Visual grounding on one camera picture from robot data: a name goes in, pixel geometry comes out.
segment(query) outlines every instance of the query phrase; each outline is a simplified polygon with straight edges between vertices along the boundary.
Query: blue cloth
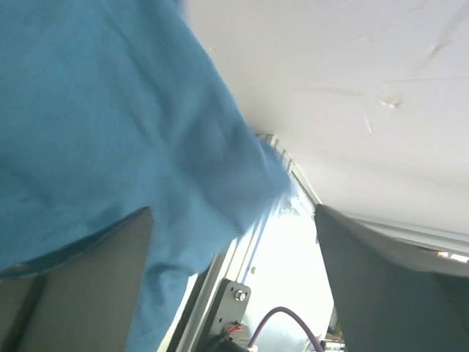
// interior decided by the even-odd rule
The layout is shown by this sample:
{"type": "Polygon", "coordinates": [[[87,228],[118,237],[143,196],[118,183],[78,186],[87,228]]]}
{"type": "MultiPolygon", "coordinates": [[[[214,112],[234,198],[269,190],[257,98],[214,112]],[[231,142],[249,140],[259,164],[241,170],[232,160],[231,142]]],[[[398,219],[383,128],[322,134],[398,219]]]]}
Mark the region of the blue cloth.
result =
{"type": "Polygon", "coordinates": [[[127,350],[154,352],[188,276],[289,178],[175,2],[2,0],[0,33],[0,270],[149,205],[127,350]]]}

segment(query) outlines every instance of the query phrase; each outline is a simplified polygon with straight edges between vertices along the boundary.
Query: white surface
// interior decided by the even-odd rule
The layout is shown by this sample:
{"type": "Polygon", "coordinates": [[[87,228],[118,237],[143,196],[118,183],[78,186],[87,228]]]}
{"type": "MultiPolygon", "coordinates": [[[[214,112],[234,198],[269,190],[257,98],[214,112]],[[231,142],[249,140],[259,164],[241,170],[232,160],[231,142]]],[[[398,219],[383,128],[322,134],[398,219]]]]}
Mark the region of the white surface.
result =
{"type": "Polygon", "coordinates": [[[259,132],[339,210],[469,233],[469,1],[190,0],[259,132]]]}
{"type": "MultiPolygon", "coordinates": [[[[316,243],[316,227],[308,214],[269,219],[244,283],[252,293],[243,322],[253,330],[272,308],[283,306],[297,313],[315,336],[325,336],[333,297],[316,243]]],[[[303,352],[307,341],[298,323],[278,313],[256,344],[265,352],[303,352]]]]}

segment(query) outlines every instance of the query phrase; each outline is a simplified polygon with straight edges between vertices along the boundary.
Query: screw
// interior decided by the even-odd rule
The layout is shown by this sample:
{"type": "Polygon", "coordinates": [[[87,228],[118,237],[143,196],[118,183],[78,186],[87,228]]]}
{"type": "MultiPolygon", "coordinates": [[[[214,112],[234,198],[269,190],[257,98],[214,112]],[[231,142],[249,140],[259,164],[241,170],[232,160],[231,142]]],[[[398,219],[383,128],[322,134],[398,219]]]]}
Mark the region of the screw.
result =
{"type": "Polygon", "coordinates": [[[234,299],[242,302],[246,299],[246,294],[242,290],[238,290],[234,294],[234,299]]]}

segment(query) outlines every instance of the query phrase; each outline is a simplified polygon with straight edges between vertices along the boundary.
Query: purple cable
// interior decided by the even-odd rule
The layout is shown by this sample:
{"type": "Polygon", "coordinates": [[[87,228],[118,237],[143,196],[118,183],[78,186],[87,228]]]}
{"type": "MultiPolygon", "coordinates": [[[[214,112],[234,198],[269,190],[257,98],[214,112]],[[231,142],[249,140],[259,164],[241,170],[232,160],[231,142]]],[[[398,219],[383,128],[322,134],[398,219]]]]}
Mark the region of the purple cable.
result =
{"type": "Polygon", "coordinates": [[[311,332],[311,329],[306,325],[306,323],[303,321],[303,319],[301,319],[293,311],[291,311],[290,309],[285,308],[285,307],[276,307],[276,308],[272,309],[269,313],[266,314],[266,316],[259,323],[259,326],[257,326],[257,329],[254,332],[254,335],[252,335],[251,341],[249,341],[249,344],[248,344],[248,348],[251,348],[251,347],[254,346],[254,343],[256,342],[257,337],[259,337],[259,334],[261,333],[262,329],[264,328],[266,322],[272,317],[272,315],[274,315],[278,312],[283,312],[283,313],[289,315],[290,317],[292,317],[293,319],[295,319],[295,321],[305,331],[305,333],[308,336],[309,340],[313,344],[314,349],[316,350],[316,352],[324,352],[324,350],[322,349],[319,341],[314,336],[314,334],[311,332]]]}

